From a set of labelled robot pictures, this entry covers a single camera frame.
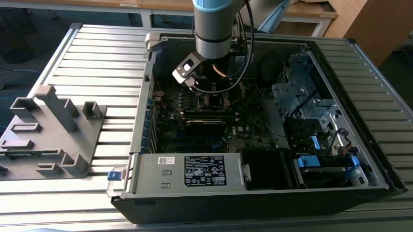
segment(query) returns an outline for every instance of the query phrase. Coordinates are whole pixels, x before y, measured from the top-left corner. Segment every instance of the motherboard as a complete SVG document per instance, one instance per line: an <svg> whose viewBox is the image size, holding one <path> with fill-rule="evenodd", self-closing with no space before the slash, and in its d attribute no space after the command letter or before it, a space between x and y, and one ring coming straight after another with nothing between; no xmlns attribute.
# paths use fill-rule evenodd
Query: motherboard
<svg viewBox="0 0 413 232"><path fill-rule="evenodd" d="M237 152L272 147L261 100L272 94L245 82L230 93L193 92L169 76L156 79L160 153Z"/></svg>

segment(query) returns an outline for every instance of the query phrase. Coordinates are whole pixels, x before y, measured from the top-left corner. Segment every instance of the slotted metal surface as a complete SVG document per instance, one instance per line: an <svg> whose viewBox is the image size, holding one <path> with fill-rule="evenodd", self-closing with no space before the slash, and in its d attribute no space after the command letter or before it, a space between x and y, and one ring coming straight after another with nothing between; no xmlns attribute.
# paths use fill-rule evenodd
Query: slotted metal surface
<svg viewBox="0 0 413 232"><path fill-rule="evenodd" d="M2 182L0 226L4 228L0 230L21 232L54 228L69 231L135 231L174 228L178 231L196 231L295 225L278 229L295 231L299 226L312 224L313 226L307 226L307 230L348 231L363 225L380 231L383 228L400 228L403 222L404 225L412 226L412 191L384 203L361 205L333 216L202 224L130 223L110 203L106 195L106 175L115 166L125 166L129 159L146 62L142 56L143 41L152 31L130 27L83 25L81 29L73 29L66 36L37 85L54 85L58 95L71 98L75 104L97 101L98 104L109 106L90 176L78 180ZM189 30L177 29L165 32L190 33ZM262 37L304 39L274 35ZM315 40L323 48L368 126L411 187L413 124L397 96L353 44L343 39L305 39ZM122 190L122 182L117 182L114 188Z"/></svg>

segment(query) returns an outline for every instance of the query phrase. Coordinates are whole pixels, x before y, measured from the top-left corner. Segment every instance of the barcode sticker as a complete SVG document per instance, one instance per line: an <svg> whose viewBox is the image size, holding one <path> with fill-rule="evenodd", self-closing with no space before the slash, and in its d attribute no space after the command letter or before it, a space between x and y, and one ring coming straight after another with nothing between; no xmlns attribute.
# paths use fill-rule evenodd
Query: barcode sticker
<svg viewBox="0 0 413 232"><path fill-rule="evenodd" d="M121 6L138 7L138 4L119 4Z"/></svg>
<svg viewBox="0 0 413 232"><path fill-rule="evenodd" d="M176 157L160 157L158 164L176 164Z"/></svg>

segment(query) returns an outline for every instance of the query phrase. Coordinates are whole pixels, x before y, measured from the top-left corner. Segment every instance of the power supply label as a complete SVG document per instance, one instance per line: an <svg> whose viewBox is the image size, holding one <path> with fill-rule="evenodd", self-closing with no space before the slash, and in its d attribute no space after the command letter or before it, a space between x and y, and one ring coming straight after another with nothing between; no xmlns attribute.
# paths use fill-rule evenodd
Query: power supply label
<svg viewBox="0 0 413 232"><path fill-rule="evenodd" d="M186 186L226 185L224 156L186 156Z"/></svg>

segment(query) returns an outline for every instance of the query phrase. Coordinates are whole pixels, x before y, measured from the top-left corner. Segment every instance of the copper pipe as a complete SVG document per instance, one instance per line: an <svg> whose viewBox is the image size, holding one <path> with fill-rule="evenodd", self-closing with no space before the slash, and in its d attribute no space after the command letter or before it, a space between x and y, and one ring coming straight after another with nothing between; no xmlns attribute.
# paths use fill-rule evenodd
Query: copper pipe
<svg viewBox="0 0 413 232"><path fill-rule="evenodd" d="M220 76L226 77L226 74L218 69L216 64L213 64L213 68L214 68L214 70L216 70L216 72L218 73Z"/></svg>

